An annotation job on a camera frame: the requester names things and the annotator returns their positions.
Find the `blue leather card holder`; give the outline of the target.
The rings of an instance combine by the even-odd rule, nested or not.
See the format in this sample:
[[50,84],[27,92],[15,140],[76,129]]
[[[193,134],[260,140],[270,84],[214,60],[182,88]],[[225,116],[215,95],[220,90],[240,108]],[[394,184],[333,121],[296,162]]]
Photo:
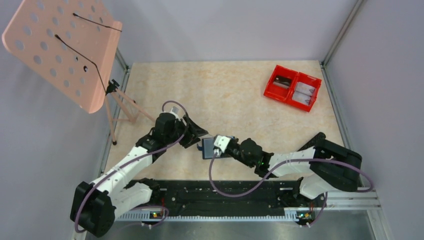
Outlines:
[[[225,136],[230,139],[235,139],[234,136]],[[212,159],[214,155],[214,142],[215,142],[215,136],[214,137],[207,137],[203,138],[200,143],[196,144],[197,150],[202,152],[202,159],[204,160],[210,160]],[[220,153],[216,156],[216,159],[222,159],[222,158],[231,158],[230,155],[226,153]]]

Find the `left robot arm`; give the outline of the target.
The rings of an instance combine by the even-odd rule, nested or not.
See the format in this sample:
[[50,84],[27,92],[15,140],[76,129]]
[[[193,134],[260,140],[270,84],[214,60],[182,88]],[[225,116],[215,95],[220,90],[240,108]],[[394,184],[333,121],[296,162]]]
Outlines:
[[186,114],[180,118],[175,113],[160,113],[154,127],[119,163],[103,176],[76,187],[70,211],[75,231],[100,238],[122,214],[143,204],[156,206],[161,198],[158,183],[149,178],[134,181],[134,177],[170,147],[179,144],[187,149],[206,135],[208,131]]

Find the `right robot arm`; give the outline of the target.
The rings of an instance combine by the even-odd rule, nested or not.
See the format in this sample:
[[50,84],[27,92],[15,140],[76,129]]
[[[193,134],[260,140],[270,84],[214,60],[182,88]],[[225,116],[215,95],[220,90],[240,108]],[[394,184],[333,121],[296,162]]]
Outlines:
[[277,154],[265,152],[254,140],[239,143],[237,138],[217,135],[214,153],[229,155],[261,178],[279,178],[299,174],[300,182],[294,187],[293,200],[307,206],[319,195],[339,190],[356,192],[360,178],[362,156],[326,139],[295,152]]

